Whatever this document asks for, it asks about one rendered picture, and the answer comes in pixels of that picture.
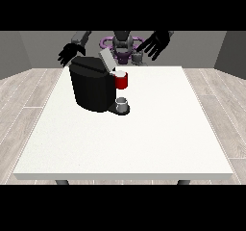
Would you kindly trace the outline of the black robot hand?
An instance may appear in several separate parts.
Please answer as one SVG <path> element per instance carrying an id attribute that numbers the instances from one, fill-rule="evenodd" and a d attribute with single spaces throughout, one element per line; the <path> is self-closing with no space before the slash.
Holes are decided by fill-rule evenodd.
<path id="1" fill-rule="evenodd" d="M 69 61 L 77 56 L 78 52 L 83 55 L 86 54 L 86 50 L 81 44 L 67 43 L 59 54 L 58 60 L 61 62 L 62 66 L 66 66 Z"/>
<path id="2" fill-rule="evenodd" d="M 153 61 L 155 61 L 160 53 L 167 47 L 169 42 L 170 33 L 168 31 L 155 31 L 148 39 L 138 46 L 136 51 L 144 51 Z"/>

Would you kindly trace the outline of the small grey coffee pod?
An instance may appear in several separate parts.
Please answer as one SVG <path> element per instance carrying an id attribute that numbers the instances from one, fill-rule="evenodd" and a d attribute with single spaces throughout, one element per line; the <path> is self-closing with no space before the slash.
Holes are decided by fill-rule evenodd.
<path id="1" fill-rule="evenodd" d="M 134 52 L 132 54 L 132 64 L 141 65 L 142 64 L 143 53 L 142 52 Z"/>

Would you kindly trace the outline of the pale grey machine lid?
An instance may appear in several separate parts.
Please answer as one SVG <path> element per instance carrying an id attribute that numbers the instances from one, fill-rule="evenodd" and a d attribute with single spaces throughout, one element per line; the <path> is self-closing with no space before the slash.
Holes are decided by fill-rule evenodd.
<path id="1" fill-rule="evenodd" d="M 112 72 L 116 68 L 117 63 L 115 62 L 109 48 L 101 50 L 99 52 L 99 57 L 103 61 L 108 72 Z"/>

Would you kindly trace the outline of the black coffee machine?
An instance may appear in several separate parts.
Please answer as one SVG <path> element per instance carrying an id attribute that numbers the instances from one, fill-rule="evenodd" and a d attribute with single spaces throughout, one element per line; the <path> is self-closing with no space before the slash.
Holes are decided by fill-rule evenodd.
<path id="1" fill-rule="evenodd" d="M 116 110 L 116 91 L 114 73 L 108 72 L 103 61 L 94 57 L 75 57 L 69 72 L 76 102 L 82 108 L 97 113 L 112 112 L 119 116 L 127 115 Z"/>

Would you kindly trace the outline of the red pod holder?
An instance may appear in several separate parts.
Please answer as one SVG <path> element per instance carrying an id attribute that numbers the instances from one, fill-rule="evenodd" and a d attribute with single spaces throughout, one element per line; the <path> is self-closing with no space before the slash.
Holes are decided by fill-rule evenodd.
<path id="1" fill-rule="evenodd" d="M 123 70 L 118 70 L 114 73 L 115 87 L 123 90 L 128 87 L 128 73 Z"/>

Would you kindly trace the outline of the small grey cup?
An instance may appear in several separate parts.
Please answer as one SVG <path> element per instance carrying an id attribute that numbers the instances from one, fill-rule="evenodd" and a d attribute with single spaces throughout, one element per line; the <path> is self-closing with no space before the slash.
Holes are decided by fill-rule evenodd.
<path id="1" fill-rule="evenodd" d="M 128 101 L 125 97 L 118 97 L 115 100 L 116 110 L 119 113 L 124 113 L 128 109 Z"/>

